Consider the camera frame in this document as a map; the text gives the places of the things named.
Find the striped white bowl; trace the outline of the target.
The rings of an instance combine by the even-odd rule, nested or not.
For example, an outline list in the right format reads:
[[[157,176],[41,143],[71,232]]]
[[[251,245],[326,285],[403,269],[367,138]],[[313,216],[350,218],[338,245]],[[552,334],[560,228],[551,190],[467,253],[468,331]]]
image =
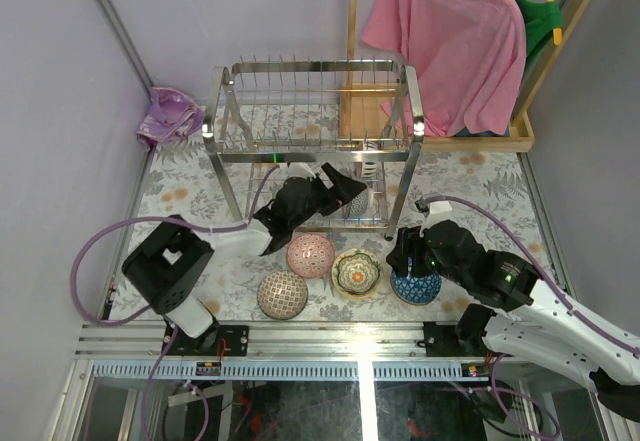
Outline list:
[[[366,141],[363,143],[363,149],[365,151],[378,151],[379,144],[374,141]],[[364,179],[375,179],[378,172],[378,162],[367,158],[361,163],[361,177]]]

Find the blue triangle patterned bowl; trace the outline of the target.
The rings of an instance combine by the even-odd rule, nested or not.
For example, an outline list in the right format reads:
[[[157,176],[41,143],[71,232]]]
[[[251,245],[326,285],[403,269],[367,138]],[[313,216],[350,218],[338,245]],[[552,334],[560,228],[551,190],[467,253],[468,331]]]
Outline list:
[[[441,290],[442,278],[438,274],[429,274],[424,277],[399,276],[391,271],[390,284],[393,292],[402,301],[423,306],[437,298]]]

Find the steel two-tier dish rack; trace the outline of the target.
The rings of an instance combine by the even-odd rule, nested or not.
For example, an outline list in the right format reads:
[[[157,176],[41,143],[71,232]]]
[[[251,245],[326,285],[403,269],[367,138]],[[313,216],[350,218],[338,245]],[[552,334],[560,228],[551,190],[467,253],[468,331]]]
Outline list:
[[[376,135],[353,143],[356,130],[339,134],[340,94],[358,83],[390,83],[396,88],[379,101],[388,120]],[[233,219],[249,212],[240,207],[226,172],[228,164],[260,165],[304,162],[349,168],[373,191],[374,204],[361,219],[344,210],[306,229],[373,230],[391,239],[425,139],[424,114],[416,70],[392,60],[240,61],[214,69],[205,108],[202,137]],[[365,151],[374,141],[378,151]],[[361,163],[378,162],[375,179],[361,177]]]

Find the black white patterned bowl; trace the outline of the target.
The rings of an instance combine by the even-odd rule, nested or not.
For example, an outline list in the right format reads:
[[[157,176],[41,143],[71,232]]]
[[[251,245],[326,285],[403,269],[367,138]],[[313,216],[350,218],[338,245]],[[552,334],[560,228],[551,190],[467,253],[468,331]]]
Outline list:
[[[373,191],[367,187],[352,201],[345,206],[344,214],[346,219],[361,219],[369,210],[373,203]]]

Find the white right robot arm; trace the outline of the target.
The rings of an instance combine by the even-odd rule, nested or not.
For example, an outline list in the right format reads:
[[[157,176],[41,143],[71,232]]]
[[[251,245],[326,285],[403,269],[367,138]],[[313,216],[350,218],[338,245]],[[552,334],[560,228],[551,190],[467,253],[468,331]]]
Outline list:
[[[473,299],[458,322],[467,355],[484,349],[525,359],[573,380],[610,411],[639,419],[639,338],[564,293],[528,261],[487,250],[446,220],[399,229],[386,258],[393,273],[438,274]]]

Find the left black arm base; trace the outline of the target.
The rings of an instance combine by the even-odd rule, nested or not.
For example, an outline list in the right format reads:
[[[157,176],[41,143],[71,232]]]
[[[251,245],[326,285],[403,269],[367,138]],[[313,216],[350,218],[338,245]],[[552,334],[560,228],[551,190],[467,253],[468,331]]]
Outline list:
[[[191,338],[181,330],[168,349],[169,356],[245,357],[248,351],[250,328],[247,325],[220,325],[198,338]]]

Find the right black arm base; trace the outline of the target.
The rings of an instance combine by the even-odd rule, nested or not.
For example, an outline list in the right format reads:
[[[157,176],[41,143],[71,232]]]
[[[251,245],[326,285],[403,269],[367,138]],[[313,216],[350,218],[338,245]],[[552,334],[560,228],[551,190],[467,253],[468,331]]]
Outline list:
[[[439,324],[424,322],[423,345],[427,356],[462,357],[465,355],[486,357],[490,349],[482,341],[479,327],[467,326],[462,322]]]

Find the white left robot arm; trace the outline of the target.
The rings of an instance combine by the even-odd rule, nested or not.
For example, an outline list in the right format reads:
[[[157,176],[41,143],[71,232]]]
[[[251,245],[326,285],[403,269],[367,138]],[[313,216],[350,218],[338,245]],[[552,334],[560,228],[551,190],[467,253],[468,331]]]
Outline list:
[[[125,259],[122,274],[153,312],[184,333],[188,348],[201,356],[212,353],[219,342],[218,322],[193,293],[210,262],[273,254],[307,220],[333,214],[367,189],[329,163],[321,169],[329,184],[304,163],[288,165],[272,199],[253,207],[238,225],[197,227],[179,215],[161,220]]]

